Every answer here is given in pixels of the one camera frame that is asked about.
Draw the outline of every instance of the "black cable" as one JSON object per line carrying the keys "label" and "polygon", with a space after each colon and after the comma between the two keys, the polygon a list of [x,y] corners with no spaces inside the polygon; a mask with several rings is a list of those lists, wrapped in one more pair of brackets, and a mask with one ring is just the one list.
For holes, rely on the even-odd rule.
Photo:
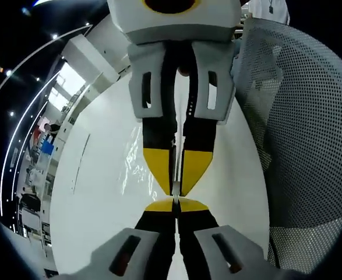
{"label": "black cable", "polygon": [[276,248],[276,246],[274,245],[274,241],[273,241],[273,238],[272,238],[271,236],[269,236],[269,244],[271,245],[272,250],[273,250],[274,263],[276,264],[276,267],[277,267],[277,268],[281,268],[281,267],[280,267],[280,260],[278,259],[277,248]]}

